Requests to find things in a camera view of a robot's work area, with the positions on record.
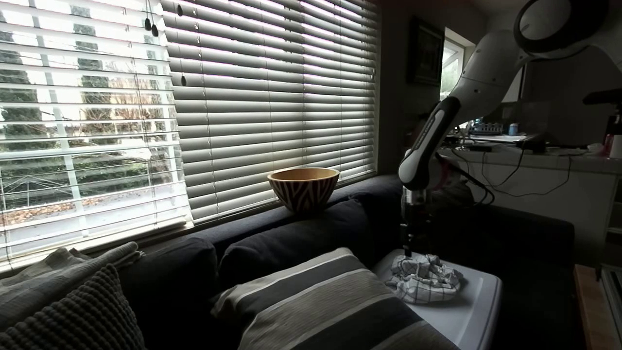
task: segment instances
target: wooden bowl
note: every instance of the wooden bowl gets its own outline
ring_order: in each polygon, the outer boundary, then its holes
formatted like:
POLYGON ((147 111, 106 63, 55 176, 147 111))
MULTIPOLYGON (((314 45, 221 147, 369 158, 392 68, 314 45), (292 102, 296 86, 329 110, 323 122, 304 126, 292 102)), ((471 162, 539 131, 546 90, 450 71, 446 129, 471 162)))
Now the wooden bowl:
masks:
POLYGON ((339 171, 328 168, 297 168, 268 175, 270 186, 286 208, 295 213, 324 208, 335 190, 339 171))

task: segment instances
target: picture frame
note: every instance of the picture frame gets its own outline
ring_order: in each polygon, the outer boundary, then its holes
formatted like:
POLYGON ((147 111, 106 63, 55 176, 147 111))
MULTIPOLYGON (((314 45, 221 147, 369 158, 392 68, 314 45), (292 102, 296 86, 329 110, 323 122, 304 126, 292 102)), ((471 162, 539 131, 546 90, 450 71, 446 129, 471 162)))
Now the picture frame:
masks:
POLYGON ((413 17, 409 26, 407 83, 440 86, 445 33, 413 17))

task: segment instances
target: dish towel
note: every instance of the dish towel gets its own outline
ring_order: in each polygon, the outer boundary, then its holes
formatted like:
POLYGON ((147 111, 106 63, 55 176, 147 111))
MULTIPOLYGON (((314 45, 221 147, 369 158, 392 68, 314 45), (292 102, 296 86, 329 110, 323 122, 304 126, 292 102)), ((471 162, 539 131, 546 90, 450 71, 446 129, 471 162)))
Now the dish towel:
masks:
POLYGON ((385 284, 406 303, 426 304, 451 300, 460 290, 462 274, 440 263, 436 255, 398 255, 391 264, 393 276, 385 284))

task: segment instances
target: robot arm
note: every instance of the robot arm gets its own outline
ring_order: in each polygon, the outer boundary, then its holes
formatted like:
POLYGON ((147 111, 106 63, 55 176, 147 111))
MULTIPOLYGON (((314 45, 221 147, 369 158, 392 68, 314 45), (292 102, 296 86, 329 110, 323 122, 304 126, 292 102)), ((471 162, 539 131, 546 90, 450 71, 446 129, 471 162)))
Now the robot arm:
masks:
POLYGON ((514 31, 484 36, 451 94, 440 102, 398 175, 409 191, 440 187, 447 176, 434 154, 455 126, 491 113, 519 69, 534 59, 562 59, 595 46, 622 70, 622 7, 616 0, 530 0, 514 31))

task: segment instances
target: window blind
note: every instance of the window blind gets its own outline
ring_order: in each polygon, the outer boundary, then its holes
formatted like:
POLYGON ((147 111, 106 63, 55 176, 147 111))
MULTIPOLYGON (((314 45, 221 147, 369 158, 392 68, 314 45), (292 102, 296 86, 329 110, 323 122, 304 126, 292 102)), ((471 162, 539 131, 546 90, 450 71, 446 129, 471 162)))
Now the window blind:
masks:
POLYGON ((163 36, 144 0, 1 0, 0 270, 189 218, 163 36))
POLYGON ((266 176, 374 170, 377 15, 363 0, 162 0, 195 220, 275 200, 266 176))

